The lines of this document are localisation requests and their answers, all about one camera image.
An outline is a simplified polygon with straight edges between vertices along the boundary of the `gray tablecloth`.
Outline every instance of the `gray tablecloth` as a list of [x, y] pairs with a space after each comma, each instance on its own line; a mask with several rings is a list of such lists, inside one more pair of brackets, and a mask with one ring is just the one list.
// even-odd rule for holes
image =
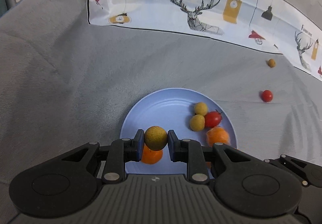
[[[284, 56], [92, 26], [86, 0], [23, 0], [0, 20], [0, 223], [17, 213], [8, 195], [16, 174], [88, 141], [110, 144], [131, 107], [166, 87], [218, 102], [250, 155], [322, 164], [322, 83]], [[260, 100], [265, 89], [271, 103]]]

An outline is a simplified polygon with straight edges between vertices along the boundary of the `deer antler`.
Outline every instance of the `deer antler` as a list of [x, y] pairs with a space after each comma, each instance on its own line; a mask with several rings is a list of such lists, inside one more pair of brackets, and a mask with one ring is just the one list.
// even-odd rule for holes
[[194, 13], [200, 12], [202, 10], [209, 10], [209, 9], [215, 7], [217, 4], [219, 4], [219, 2], [220, 2], [220, 0], [216, 4], [213, 4], [214, 0], [211, 0], [210, 3], [208, 3], [206, 5], [206, 7], [204, 7], [204, 2], [202, 0], [201, 5], [196, 7], [196, 9], [194, 10]]
[[310, 42], [306, 44], [305, 47], [303, 47], [302, 49], [300, 49], [300, 46], [301, 46], [301, 39], [298, 39], [298, 36], [301, 34], [302, 32], [296, 34], [295, 32], [295, 41], [296, 41], [296, 44], [297, 44], [297, 49], [298, 51], [302, 54], [304, 53], [306, 50], [310, 49], [313, 45], [313, 43], [311, 43], [311, 38], [310, 38]]
[[184, 11], [185, 13], [188, 13], [189, 11], [187, 10], [187, 6], [182, 1], [183, 0], [180, 0], [179, 2], [178, 2], [178, 0], [170, 0], [170, 2], [172, 2], [175, 5], [179, 6], [182, 11]]

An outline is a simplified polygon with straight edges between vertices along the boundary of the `plate rim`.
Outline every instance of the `plate rim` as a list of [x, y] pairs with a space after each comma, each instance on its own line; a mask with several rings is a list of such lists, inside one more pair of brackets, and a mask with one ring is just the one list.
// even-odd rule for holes
[[157, 91], [151, 92], [150, 94], [148, 94], [148, 95], [144, 96], [144, 97], [143, 97], [143, 98], [141, 98], [138, 102], [136, 102], [136, 104], [134, 104], [134, 106], [130, 109], [130, 111], [128, 112], [128, 114], [126, 115], [126, 117], [125, 117], [125, 119], [124, 119], [124, 121], [123, 121], [123, 124], [122, 124], [122, 127], [121, 127], [121, 131], [120, 131], [120, 137], [119, 137], [119, 139], [121, 138], [121, 135], [122, 135], [122, 132], [123, 132], [123, 129], [124, 129], [125, 122], [126, 122], [126, 120], [128, 119], [129, 114], [130, 114], [130, 113], [132, 112], [132, 110], [136, 107], [136, 105], [139, 105], [139, 103], [140, 103], [141, 101], [143, 101], [145, 98], [148, 98], [148, 97], [149, 97], [150, 95], [152, 95], [152, 94], [158, 93], [158, 92], [160, 92], [160, 91], [174, 90], [174, 89], [186, 90], [186, 91], [192, 91], [192, 92], [198, 93], [198, 94], [200, 94], [200, 95], [202, 95], [202, 96], [206, 97], [206, 98], [207, 98], [207, 99], [209, 99], [210, 101], [214, 102], [214, 103], [215, 103], [215, 104], [216, 104], [216, 105], [217, 105], [217, 106], [222, 110], [222, 112], [226, 115], [226, 117], [227, 117], [228, 121], [230, 122], [231, 127], [232, 127], [232, 130], [233, 130], [234, 135], [235, 135], [235, 140], [236, 140], [236, 149], [238, 149], [238, 139], [237, 139], [237, 135], [236, 135], [235, 127], [234, 127], [234, 125], [232, 124], [232, 122], [231, 122], [230, 118], [228, 117], [227, 113], [223, 110], [223, 108], [222, 108], [220, 105], [218, 105], [218, 103], [217, 103], [217, 102], [215, 102], [213, 99], [209, 98], [209, 97], [208, 97], [208, 96], [206, 96], [205, 94], [202, 94], [201, 92], [198, 92], [198, 91], [195, 91], [195, 90], [192, 90], [192, 89], [187, 89], [187, 88], [179, 88], [179, 87], [164, 88], [164, 89], [160, 89], [160, 90], [157, 90]]

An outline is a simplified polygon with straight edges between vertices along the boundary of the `tangerine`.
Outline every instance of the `tangerine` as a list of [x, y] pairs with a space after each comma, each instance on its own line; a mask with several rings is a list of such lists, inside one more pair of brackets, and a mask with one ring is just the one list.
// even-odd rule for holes
[[207, 131], [207, 143], [212, 147], [216, 142], [229, 144], [229, 134], [222, 127], [214, 127]]
[[144, 144], [143, 154], [141, 161], [145, 164], [154, 164], [157, 163], [163, 156], [163, 150], [153, 151]]

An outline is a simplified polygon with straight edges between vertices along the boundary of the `tomato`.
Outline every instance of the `tomato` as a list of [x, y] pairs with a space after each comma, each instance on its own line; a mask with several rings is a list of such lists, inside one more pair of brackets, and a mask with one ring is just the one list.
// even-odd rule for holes
[[208, 112], [205, 117], [205, 127], [213, 128], [219, 125], [222, 120], [221, 113], [218, 111]]
[[273, 99], [273, 94], [269, 90], [265, 90], [261, 94], [261, 98], [264, 102], [270, 102]]

